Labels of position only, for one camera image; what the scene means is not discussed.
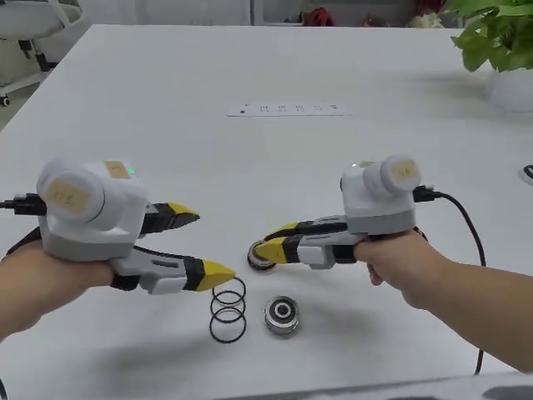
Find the hand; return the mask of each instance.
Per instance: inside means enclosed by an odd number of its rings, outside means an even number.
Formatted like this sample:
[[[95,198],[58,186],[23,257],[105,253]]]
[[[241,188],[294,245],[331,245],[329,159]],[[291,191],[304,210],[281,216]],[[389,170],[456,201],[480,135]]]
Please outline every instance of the hand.
[[[6,335],[26,330],[42,315],[112,280],[104,262],[60,260],[47,255],[40,242],[29,243],[0,262],[0,324],[10,327]]]
[[[367,263],[372,284],[387,282],[400,290],[415,308],[423,308],[424,288],[438,279],[450,263],[419,233],[409,231],[375,242],[360,242],[354,249],[357,260]]]

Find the black cable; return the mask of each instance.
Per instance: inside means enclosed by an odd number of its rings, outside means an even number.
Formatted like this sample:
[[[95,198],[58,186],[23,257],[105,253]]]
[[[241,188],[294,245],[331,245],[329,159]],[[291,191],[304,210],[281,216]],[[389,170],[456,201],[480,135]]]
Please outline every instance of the black cable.
[[[453,203],[453,205],[459,209],[459,211],[461,212],[461,215],[465,219],[466,225],[468,225],[468,228],[470,229],[470,232],[472,236],[474,237],[474,241],[476,242],[477,252],[480,255],[480,264],[482,267],[486,267],[485,250],[483,249],[483,245],[481,244],[480,235],[477,233],[476,228],[474,227],[474,223],[472,222],[470,216],[468,215],[468,212],[465,210],[465,208],[462,206],[459,200],[450,196],[449,194],[446,194],[443,192],[433,192],[433,194],[435,195],[435,198],[445,198],[449,202]],[[483,365],[484,354],[485,352],[483,352],[483,350],[480,349],[477,354],[477,363],[476,363],[476,370],[474,371],[474,375],[479,375],[481,372],[481,366]]]

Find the metal bearing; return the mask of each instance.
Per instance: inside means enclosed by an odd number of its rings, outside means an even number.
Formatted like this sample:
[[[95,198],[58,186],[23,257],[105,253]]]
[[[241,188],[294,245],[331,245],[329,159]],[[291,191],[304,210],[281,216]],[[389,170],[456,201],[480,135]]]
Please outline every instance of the metal bearing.
[[[275,297],[265,306],[266,327],[276,335],[293,333],[298,327],[299,318],[298,305],[290,297]]]
[[[257,255],[256,247],[264,242],[264,240],[258,240],[257,242],[253,243],[248,250],[248,265],[256,271],[268,271],[276,266],[275,262],[273,263],[272,261],[266,260],[265,258]]]

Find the chair leg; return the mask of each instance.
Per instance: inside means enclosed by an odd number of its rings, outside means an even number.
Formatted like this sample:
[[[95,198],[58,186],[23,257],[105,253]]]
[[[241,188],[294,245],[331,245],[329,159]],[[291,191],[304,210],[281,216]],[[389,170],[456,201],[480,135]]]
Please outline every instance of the chair leg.
[[[44,55],[44,53],[41,51],[39,46],[32,41],[33,50],[35,51],[35,59],[37,60],[37,64],[39,64],[39,68],[41,68],[41,71],[44,73],[50,72],[50,64],[48,63],[47,56]]]
[[[32,56],[30,55],[30,52],[32,51],[32,42],[30,42],[29,40],[19,40],[18,46],[24,53],[24,56],[26,56],[27,60],[32,58]]]

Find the table surface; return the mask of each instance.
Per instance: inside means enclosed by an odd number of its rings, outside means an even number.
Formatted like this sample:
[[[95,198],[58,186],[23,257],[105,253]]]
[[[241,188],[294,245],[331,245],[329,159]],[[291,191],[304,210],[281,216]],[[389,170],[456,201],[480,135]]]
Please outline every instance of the table surface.
[[[211,295],[94,289],[0,346],[13,398],[230,398],[473,372],[476,350],[362,265],[254,273],[249,245],[284,223],[342,213],[339,177],[355,160],[412,154],[425,182],[459,198],[491,266],[531,265],[533,116],[484,98],[452,31],[371,28],[95,26],[0,133],[0,198],[34,190],[42,165],[131,158],[153,201],[202,219],[142,244],[217,260],[246,280],[247,333],[207,329]],[[352,117],[226,117],[254,101],[337,102]],[[445,255],[477,263],[461,215],[419,205]],[[35,225],[0,214],[0,252]],[[262,310],[296,299],[300,332],[277,340]],[[508,368],[488,357],[485,373]]]

